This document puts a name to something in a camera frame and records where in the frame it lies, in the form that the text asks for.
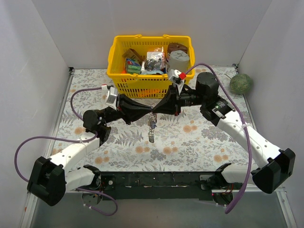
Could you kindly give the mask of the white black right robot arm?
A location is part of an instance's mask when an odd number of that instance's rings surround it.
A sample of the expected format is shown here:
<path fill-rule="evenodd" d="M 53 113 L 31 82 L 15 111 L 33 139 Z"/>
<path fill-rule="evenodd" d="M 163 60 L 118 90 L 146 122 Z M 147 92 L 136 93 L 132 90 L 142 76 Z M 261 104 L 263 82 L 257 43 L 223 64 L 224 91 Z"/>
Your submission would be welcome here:
<path fill-rule="evenodd" d="M 185 84 L 185 78 L 178 70 L 168 73 L 172 85 L 153 112 L 177 116 L 182 107 L 199 105 L 202 116 L 241 145 L 248 152 L 249 160 L 257 165 L 250 171 L 224 165 L 216 170 L 215 184 L 225 189 L 231 183 L 248 181 L 265 193 L 274 192 L 292 175 L 295 153 L 289 148 L 282 150 L 242 122 L 236 108 L 219 95 L 219 82 L 212 73 L 200 73 L 194 89 Z"/>

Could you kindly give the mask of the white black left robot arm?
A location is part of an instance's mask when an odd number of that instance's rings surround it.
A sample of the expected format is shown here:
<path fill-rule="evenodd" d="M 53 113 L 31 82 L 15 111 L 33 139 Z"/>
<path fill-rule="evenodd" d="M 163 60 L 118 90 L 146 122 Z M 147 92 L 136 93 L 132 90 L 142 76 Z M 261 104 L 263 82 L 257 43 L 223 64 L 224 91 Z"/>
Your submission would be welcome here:
<path fill-rule="evenodd" d="M 50 206 L 56 205 L 67 191 L 83 187 L 101 190 L 102 177 L 98 168 L 85 165 L 73 170 L 90 152 L 104 144 L 111 128 L 108 123 L 123 119 L 126 124 L 137 121 L 152 108 L 125 95 L 118 95 L 102 110 L 87 110 L 83 114 L 85 133 L 61 152 L 49 158 L 38 158 L 33 166 L 27 190 Z"/>

